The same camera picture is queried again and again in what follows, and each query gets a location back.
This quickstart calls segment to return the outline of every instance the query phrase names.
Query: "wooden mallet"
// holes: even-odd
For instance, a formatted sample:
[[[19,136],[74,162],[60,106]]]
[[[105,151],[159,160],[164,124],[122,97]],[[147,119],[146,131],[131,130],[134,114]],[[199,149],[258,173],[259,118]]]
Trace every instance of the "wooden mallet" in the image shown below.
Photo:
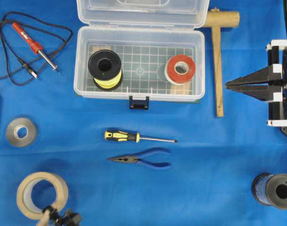
[[[214,83],[217,117],[224,116],[222,61],[221,61],[221,27],[237,27],[239,25],[239,12],[224,12],[213,8],[207,14],[203,27],[211,27],[213,40]]]

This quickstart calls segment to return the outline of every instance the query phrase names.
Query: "black cable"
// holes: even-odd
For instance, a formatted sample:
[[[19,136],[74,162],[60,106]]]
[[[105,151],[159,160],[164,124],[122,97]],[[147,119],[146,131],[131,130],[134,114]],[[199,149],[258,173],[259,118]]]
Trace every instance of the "black cable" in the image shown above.
[[[25,23],[22,23],[22,22],[19,22],[15,19],[6,19],[7,16],[9,15],[21,15],[21,16],[25,16],[25,17],[28,17],[32,20],[35,20],[41,24],[44,24],[44,25],[47,25],[47,26],[50,26],[50,27],[56,27],[56,28],[59,28],[59,29],[64,29],[64,30],[67,30],[70,32],[70,35],[67,39],[64,39],[62,38],[61,36],[57,35],[57,34],[54,34],[52,32],[48,32],[46,30],[43,30],[43,29],[40,29],[38,27],[34,27],[34,26],[30,26],[30,25],[27,25]],[[72,38],[72,35],[73,35],[73,31],[68,28],[68,27],[65,27],[65,26],[62,26],[62,25],[58,25],[58,24],[51,24],[51,23],[47,23],[47,22],[44,22],[38,18],[35,18],[34,16],[32,15],[28,15],[28,14],[25,14],[25,13],[21,13],[21,12],[15,12],[15,11],[11,11],[11,12],[7,12],[4,16],[3,16],[3,19],[1,20],[0,22],[0,39],[1,39],[1,43],[2,43],[2,46],[3,46],[3,50],[4,50],[4,54],[5,54],[5,60],[6,60],[6,70],[7,70],[7,74],[4,75],[4,76],[0,76],[0,80],[2,79],[5,79],[5,78],[9,78],[11,80],[11,82],[17,86],[23,86],[23,85],[26,85],[28,84],[29,82],[33,81],[34,80],[34,77],[31,77],[30,79],[26,80],[25,82],[22,82],[22,83],[19,83],[19,82],[16,82],[12,76],[14,74],[16,74],[17,72],[21,71],[23,69],[23,67],[20,67],[18,69],[15,69],[14,71],[10,71],[10,68],[9,68],[9,59],[8,59],[8,52],[7,52],[7,48],[6,46],[9,48],[9,50],[15,55],[15,57],[17,58],[17,60],[19,62],[24,62],[24,60],[21,59],[21,57],[19,57],[16,52],[12,49],[12,47],[8,44],[7,40],[5,39],[5,36],[3,35],[3,32],[2,32],[2,28],[3,26],[7,25],[7,24],[12,24],[14,22],[17,22],[18,24],[24,26],[24,27],[27,27],[29,29],[33,29],[33,30],[36,30],[36,31],[39,31],[39,32],[42,32],[42,33],[45,33],[45,34],[49,34],[51,36],[54,36],[58,39],[60,39],[63,43],[62,45],[56,49],[55,51],[52,51],[50,53],[47,53],[46,55],[50,58],[50,59],[53,59],[66,45],[67,43],[70,41],[70,39]],[[31,65],[33,64],[34,62],[38,61],[42,59],[42,57],[38,57],[28,63],[26,63],[26,65]],[[42,72],[42,70],[47,66],[47,62],[43,64],[43,66],[37,71],[37,74],[39,74],[40,72]]]

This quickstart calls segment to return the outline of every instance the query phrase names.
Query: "blue tablecloth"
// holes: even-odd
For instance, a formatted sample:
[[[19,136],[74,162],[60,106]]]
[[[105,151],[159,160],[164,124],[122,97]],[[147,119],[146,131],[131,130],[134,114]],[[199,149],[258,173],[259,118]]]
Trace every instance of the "blue tablecloth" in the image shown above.
[[[286,38],[282,1],[211,0],[210,7],[241,13],[240,26],[222,32],[223,83],[267,66],[265,46],[272,39]],[[0,226],[35,224],[19,211],[16,190],[27,175],[37,171],[65,179],[70,194],[65,210],[81,213],[83,226],[287,225],[286,211],[261,206],[251,194],[258,174],[287,173],[287,137],[278,128],[266,126],[267,104],[230,90],[224,89],[225,117],[215,117],[210,29],[202,29],[206,94],[201,103],[151,102],[148,111],[134,111],[128,109],[128,101],[75,95],[77,32],[85,24],[78,18],[74,0],[0,0],[0,20],[13,10],[71,27],[74,36],[54,60],[61,75],[48,67],[39,80],[25,87],[0,81]],[[33,58],[10,26],[4,27],[4,33],[18,53]],[[32,34],[47,50],[60,44],[47,35]],[[18,62],[10,57],[15,68]],[[5,73],[0,43],[0,75]],[[23,71],[16,78],[27,76]],[[38,127],[35,143],[23,149],[11,146],[5,137],[7,125],[19,116],[30,118]],[[179,142],[106,142],[103,132],[110,127]],[[151,158],[171,162],[170,170],[107,161],[153,147],[172,152]],[[53,188],[45,187],[34,191],[41,193],[34,194],[39,207],[54,198]]]

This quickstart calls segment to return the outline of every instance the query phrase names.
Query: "toolbox latch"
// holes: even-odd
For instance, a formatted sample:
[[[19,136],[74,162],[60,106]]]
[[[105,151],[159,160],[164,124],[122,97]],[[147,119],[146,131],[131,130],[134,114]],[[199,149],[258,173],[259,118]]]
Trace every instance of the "toolbox latch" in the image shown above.
[[[130,109],[136,110],[148,110],[149,97],[145,100],[133,100],[133,96],[130,96]]]

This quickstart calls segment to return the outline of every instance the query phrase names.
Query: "grid tray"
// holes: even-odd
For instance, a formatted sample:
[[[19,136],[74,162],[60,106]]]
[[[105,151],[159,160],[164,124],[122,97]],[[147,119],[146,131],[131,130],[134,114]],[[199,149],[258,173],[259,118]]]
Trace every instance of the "grid tray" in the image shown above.
[[[183,86],[171,85],[165,78],[164,67],[173,56],[184,54],[195,60],[194,48],[174,48],[164,46],[140,45],[96,45],[88,43],[90,56],[101,49],[110,49],[117,53],[123,64],[123,82],[119,88],[110,92],[153,93],[192,95],[199,77],[194,76],[192,81]],[[85,91],[105,92],[96,87],[88,67],[85,69]]]

